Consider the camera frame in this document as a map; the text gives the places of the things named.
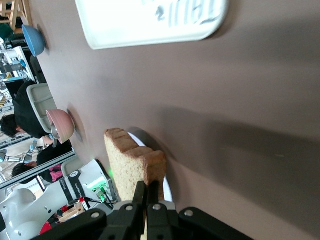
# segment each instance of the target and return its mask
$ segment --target white tray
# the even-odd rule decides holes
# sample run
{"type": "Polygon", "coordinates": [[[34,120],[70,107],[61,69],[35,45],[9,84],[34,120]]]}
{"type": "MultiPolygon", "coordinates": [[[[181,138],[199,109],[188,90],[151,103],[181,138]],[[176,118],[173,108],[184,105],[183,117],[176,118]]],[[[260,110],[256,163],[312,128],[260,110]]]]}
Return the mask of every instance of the white tray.
{"type": "Polygon", "coordinates": [[[75,0],[93,50],[202,40],[227,15],[229,0],[75,0]]]}

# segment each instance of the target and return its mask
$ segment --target person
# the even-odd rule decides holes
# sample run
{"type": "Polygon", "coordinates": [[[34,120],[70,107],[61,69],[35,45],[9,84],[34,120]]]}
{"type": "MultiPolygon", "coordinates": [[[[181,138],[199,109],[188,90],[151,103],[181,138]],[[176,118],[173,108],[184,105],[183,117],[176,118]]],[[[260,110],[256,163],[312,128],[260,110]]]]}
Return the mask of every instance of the person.
{"type": "Polygon", "coordinates": [[[48,139],[49,134],[41,126],[27,94],[27,88],[34,84],[33,81],[27,81],[19,88],[12,101],[14,114],[5,115],[0,120],[1,132],[10,138],[27,133],[36,139],[48,139]]]}
{"type": "MultiPolygon", "coordinates": [[[[29,171],[37,166],[40,166],[42,164],[45,164],[57,157],[60,157],[66,153],[69,153],[72,151],[72,145],[69,141],[66,141],[63,144],[57,143],[57,146],[53,148],[53,145],[50,145],[46,149],[44,149],[42,152],[40,152],[36,158],[36,162],[32,161],[29,163],[19,163],[17,164],[11,173],[12,177],[18,176],[22,173],[25,173],[26,171],[29,171]]],[[[50,169],[43,171],[38,174],[41,176],[44,180],[46,180],[48,183],[55,183],[60,178],[63,177],[63,173],[61,171],[61,164],[56,165],[54,167],[51,167],[50,169]]],[[[33,176],[31,178],[28,178],[22,182],[21,184],[27,184],[31,182],[33,179],[35,179],[37,176],[33,176]]]]}

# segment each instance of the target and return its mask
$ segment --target wooden shelf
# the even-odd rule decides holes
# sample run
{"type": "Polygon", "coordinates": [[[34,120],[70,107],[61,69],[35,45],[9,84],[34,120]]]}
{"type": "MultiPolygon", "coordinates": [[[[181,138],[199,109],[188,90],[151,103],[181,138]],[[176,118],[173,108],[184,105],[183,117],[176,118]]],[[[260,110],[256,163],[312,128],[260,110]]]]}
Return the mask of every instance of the wooden shelf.
{"type": "Polygon", "coordinates": [[[29,0],[0,0],[0,15],[8,18],[0,20],[0,24],[10,24],[15,34],[23,33],[21,28],[16,28],[17,17],[21,17],[23,24],[32,26],[29,0]],[[7,9],[9,2],[12,2],[11,9],[7,9]]]}

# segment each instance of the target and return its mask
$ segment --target white robot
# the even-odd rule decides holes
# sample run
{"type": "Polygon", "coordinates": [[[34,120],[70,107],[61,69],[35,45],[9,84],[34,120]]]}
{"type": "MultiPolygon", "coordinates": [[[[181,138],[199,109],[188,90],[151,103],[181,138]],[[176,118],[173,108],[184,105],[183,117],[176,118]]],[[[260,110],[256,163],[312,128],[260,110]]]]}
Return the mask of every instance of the white robot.
{"type": "Polygon", "coordinates": [[[60,208],[79,198],[115,200],[111,178],[97,160],[49,185],[36,199],[28,189],[12,192],[0,203],[0,232],[10,240],[29,240],[39,235],[46,221],[60,208]]]}

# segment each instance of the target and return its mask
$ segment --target black jacket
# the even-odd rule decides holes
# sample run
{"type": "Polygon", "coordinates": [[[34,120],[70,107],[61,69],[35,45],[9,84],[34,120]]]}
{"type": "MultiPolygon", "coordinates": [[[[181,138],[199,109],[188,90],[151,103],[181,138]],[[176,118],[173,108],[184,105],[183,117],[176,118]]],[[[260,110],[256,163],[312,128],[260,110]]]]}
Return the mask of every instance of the black jacket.
{"type": "Polygon", "coordinates": [[[14,106],[14,116],[15,122],[20,126],[27,134],[30,136],[40,139],[44,136],[47,136],[48,133],[44,131],[41,126],[34,109],[31,106],[28,94],[27,87],[34,85],[33,81],[28,81],[24,83],[15,96],[15,99],[12,101],[14,106]]]}
{"type": "MultiPolygon", "coordinates": [[[[47,147],[46,149],[44,149],[42,152],[38,154],[36,158],[37,166],[45,164],[71,151],[72,151],[72,145],[69,141],[66,141],[63,144],[60,144],[60,142],[58,142],[56,145],[56,148],[53,148],[53,145],[51,144],[49,147],[47,147]]],[[[50,170],[45,170],[39,173],[39,176],[41,176],[47,182],[52,183],[52,176],[50,174],[50,170]]]]}

